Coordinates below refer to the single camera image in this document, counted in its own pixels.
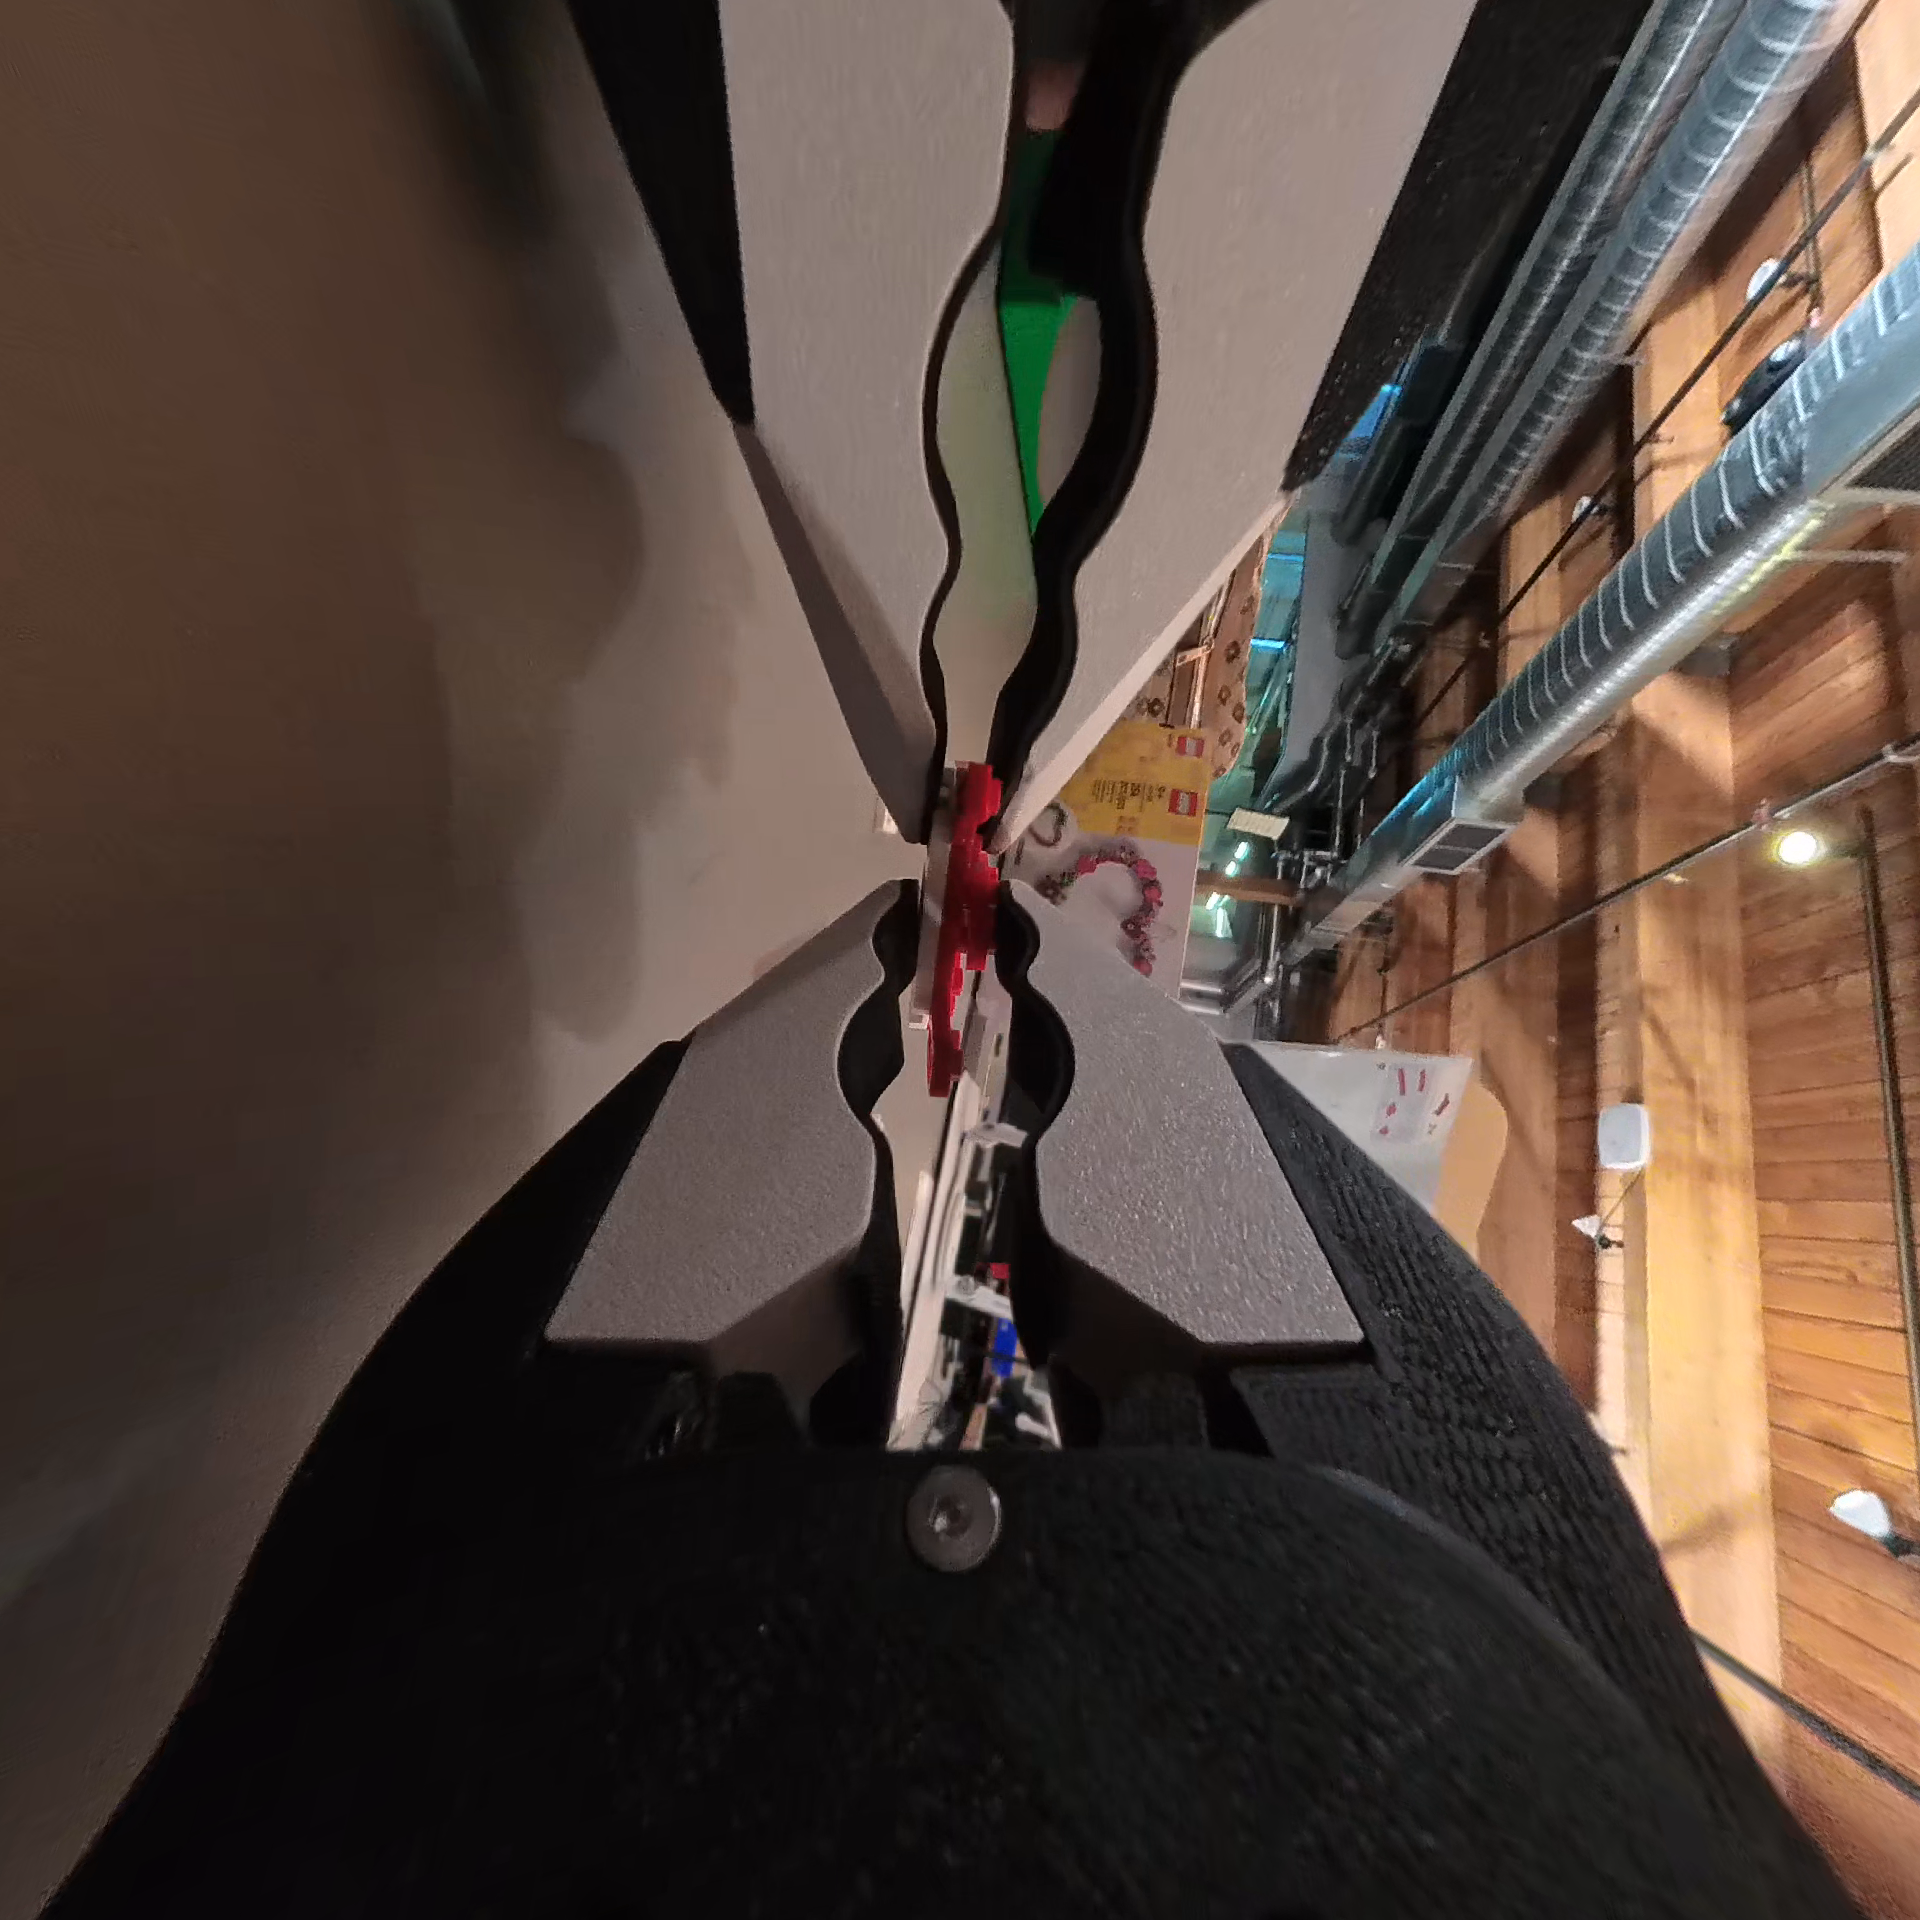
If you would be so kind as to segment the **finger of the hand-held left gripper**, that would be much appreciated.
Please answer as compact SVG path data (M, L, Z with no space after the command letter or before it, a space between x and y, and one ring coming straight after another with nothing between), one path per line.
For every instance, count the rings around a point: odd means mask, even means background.
M1007 848L1189 632L1283 472L1473 4L1180 9L1144 150L1120 164L1087 433L1041 518L1011 738Z
M995 308L1015 24L995 1L725 1L717 29L735 439L876 796L928 836L1037 600Z

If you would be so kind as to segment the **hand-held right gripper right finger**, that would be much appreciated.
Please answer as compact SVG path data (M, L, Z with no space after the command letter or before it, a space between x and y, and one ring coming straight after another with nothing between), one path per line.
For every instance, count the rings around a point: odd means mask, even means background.
M1228 1434L1238 1376L1368 1358L1225 1046L1023 880L999 889L1015 1328L1064 1442L1172 1401Z

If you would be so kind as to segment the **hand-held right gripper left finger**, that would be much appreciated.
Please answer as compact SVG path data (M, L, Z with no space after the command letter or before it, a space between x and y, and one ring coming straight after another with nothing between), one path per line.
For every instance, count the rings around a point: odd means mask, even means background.
M892 1144L920 893L888 880L703 1018L544 1337L768 1376L817 1437L878 1442L903 1358Z

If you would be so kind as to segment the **red lego plate assembly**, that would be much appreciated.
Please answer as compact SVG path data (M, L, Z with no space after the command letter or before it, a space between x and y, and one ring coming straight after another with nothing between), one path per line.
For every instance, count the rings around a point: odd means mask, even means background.
M965 1070L963 996L995 950L1001 874L991 824L1001 781L982 760L944 769L928 829L919 886L917 967L905 998L907 1024L925 1039L928 1094L947 1098Z

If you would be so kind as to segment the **lego instruction booklet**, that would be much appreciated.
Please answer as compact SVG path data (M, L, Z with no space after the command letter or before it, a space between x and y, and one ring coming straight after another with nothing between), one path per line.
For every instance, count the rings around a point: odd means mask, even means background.
M1253 1042L1253 1053L1422 1207L1436 1210L1471 1060L1393 1046Z

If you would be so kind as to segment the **lego box with heart wreath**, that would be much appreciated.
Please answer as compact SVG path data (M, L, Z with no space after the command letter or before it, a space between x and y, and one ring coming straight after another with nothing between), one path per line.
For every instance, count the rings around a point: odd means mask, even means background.
M1105 937L1131 972L1175 996L1209 785L1205 732L1120 719L1023 829L1004 873Z

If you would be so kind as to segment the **green plastic bin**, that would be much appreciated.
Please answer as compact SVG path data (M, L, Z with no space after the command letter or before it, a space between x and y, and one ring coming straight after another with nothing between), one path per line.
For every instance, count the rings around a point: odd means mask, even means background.
M995 292L1023 521L1031 534L1040 527L1046 504L1040 480L1041 402L1061 334L1079 304L1076 288L1037 268L1033 258L1031 232L1059 138L1059 129L1023 127L1015 135Z

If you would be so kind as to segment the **insulated silver ceiling pipe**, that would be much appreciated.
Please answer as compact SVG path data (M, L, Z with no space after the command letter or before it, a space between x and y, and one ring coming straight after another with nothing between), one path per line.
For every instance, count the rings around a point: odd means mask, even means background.
M1438 620L1862 9L1648 10L1335 620L1339 658Z

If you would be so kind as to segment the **black ceiling dome device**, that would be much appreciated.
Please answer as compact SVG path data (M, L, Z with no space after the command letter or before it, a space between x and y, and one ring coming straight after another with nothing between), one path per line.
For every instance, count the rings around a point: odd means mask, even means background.
M1779 392L1803 365L1815 334L1801 326L1776 342L1739 381L1734 394L1720 407L1719 422L1728 437L1741 431L1750 418Z

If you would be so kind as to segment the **silver spiral ventilation duct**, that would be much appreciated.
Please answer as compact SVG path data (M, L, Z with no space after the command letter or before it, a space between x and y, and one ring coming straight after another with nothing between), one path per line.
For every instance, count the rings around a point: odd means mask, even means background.
M1278 950L1336 946L1415 880L1451 880L1644 687L1859 524L1916 506L1918 250L1887 268L1573 616L1461 732Z

